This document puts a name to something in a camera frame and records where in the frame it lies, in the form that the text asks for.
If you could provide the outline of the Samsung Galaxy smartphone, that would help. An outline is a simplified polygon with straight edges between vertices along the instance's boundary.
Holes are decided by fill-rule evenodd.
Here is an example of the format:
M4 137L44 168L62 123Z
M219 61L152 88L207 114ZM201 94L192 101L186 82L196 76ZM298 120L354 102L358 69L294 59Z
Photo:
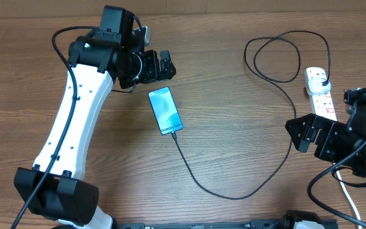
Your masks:
M161 135L183 129L182 120L169 87L148 93Z

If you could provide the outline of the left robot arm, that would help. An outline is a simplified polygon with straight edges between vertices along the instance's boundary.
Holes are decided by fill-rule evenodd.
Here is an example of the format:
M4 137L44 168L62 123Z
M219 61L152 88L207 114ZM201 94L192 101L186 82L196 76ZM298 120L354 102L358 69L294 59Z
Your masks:
M105 6L98 27L87 27L62 57L67 86L52 130L30 169L14 185L22 209L58 221L61 228L116 228L98 206L99 190L84 180L86 156L101 107L113 85L131 93L140 83L170 80L170 54L149 48L150 32L132 12Z

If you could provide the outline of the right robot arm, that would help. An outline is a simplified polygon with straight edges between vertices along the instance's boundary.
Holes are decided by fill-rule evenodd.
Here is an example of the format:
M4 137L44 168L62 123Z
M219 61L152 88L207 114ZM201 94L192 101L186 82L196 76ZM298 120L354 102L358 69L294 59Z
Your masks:
M331 174L349 169L354 176L366 177L366 100L346 99L351 106L347 123L333 121L317 114L307 114L289 120L285 128L297 151L307 152L313 142L317 145L315 157L339 163ZM366 188L366 183L344 184L354 188Z

